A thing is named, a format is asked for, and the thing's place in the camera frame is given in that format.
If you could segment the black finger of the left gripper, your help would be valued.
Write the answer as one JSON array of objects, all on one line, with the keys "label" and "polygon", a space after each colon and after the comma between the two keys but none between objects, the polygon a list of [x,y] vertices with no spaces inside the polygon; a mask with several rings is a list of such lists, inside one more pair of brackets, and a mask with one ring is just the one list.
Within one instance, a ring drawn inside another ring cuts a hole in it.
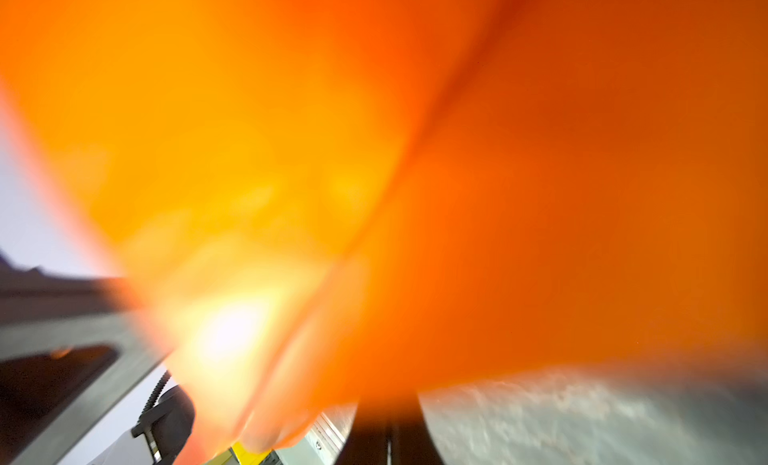
[{"label": "black finger of the left gripper", "polygon": [[160,363],[125,290],[1,262],[2,463],[57,463]]}]

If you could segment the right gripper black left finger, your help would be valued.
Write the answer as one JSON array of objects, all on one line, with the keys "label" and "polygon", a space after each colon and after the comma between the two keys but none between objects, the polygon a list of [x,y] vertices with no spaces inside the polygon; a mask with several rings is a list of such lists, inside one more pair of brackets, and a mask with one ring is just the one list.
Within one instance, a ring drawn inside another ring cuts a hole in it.
[{"label": "right gripper black left finger", "polygon": [[334,464],[387,465],[388,443],[388,416],[379,411],[375,403],[361,401],[357,406],[350,433]]}]

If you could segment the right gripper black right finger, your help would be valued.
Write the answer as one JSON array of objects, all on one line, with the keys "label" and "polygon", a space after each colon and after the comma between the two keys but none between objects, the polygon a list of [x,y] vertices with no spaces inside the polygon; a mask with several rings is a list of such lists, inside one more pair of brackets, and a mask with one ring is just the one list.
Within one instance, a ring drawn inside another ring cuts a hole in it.
[{"label": "right gripper black right finger", "polygon": [[389,419],[391,463],[394,465],[444,465],[428,430],[420,401],[408,397]]}]

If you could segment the yellow banana bunch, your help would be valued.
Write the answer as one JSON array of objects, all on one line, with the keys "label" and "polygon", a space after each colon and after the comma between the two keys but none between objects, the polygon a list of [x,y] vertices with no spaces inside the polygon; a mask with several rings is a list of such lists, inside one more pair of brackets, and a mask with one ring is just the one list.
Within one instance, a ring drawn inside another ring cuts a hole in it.
[{"label": "yellow banana bunch", "polygon": [[270,454],[270,451],[250,452],[240,442],[234,443],[230,451],[239,465],[260,465]]}]

